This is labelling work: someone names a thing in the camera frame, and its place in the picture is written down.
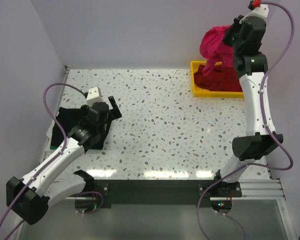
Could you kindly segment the pink t shirt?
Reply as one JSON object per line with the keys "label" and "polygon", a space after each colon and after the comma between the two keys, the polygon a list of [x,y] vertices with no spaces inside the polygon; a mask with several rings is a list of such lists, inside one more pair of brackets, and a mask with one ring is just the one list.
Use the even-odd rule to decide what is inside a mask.
{"label": "pink t shirt", "polygon": [[231,46],[223,43],[223,38],[231,25],[214,26],[202,38],[199,53],[206,59],[202,74],[207,76],[216,63],[223,67],[233,67],[234,52]]}

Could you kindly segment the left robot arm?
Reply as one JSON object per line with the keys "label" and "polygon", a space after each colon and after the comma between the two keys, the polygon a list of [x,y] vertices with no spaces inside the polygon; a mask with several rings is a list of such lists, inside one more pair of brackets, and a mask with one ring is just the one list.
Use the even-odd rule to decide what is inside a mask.
{"label": "left robot arm", "polygon": [[88,150],[102,150],[114,120],[122,117],[113,96],[109,103],[86,106],[86,115],[75,125],[62,144],[38,167],[6,183],[6,204],[29,225],[36,224],[49,209],[46,191],[52,182]]}

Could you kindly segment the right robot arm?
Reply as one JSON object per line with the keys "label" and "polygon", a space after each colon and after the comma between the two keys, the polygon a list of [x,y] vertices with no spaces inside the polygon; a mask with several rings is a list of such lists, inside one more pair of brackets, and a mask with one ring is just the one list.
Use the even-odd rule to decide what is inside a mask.
{"label": "right robot arm", "polygon": [[233,66],[242,88],[245,102],[245,136],[232,141],[233,155],[217,172],[224,183],[239,181],[248,165],[273,152],[283,143],[283,135],[276,133],[267,93],[267,57],[260,51],[266,32],[261,17],[242,15],[234,19],[222,42],[233,49]]}

